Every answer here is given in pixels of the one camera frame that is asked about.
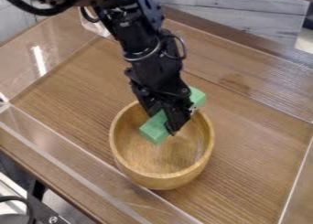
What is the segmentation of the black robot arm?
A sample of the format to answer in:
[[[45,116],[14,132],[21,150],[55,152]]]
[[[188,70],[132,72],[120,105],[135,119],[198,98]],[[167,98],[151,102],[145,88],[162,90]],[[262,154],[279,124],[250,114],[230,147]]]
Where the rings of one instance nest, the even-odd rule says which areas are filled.
[[[92,23],[101,23],[121,47],[131,64],[124,75],[145,113],[164,113],[163,127],[175,134],[192,117],[191,90],[180,78],[186,45],[163,28],[163,8],[155,0],[36,0],[37,8],[22,0],[6,0],[37,16],[56,16],[76,7]]]

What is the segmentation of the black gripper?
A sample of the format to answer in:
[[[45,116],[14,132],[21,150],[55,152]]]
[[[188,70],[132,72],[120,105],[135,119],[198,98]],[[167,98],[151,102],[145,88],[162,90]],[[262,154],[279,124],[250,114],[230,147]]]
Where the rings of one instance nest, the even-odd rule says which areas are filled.
[[[162,32],[156,50],[132,59],[131,67],[124,71],[147,115],[154,116],[163,107],[164,128],[171,135],[178,133],[196,110],[191,90],[180,78],[186,55],[179,54],[176,40],[184,44],[175,34]]]

